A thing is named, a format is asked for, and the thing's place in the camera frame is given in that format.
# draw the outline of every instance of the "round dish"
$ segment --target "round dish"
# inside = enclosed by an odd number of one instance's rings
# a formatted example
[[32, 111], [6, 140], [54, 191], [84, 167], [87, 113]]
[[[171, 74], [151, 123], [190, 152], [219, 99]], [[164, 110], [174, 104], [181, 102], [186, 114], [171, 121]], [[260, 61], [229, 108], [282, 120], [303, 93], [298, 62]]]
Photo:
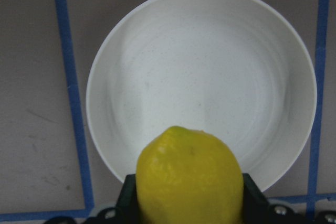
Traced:
[[122, 182], [172, 125], [224, 141], [263, 191], [310, 134], [316, 80], [293, 27], [260, 0], [148, 0], [110, 32], [87, 86], [96, 148]]

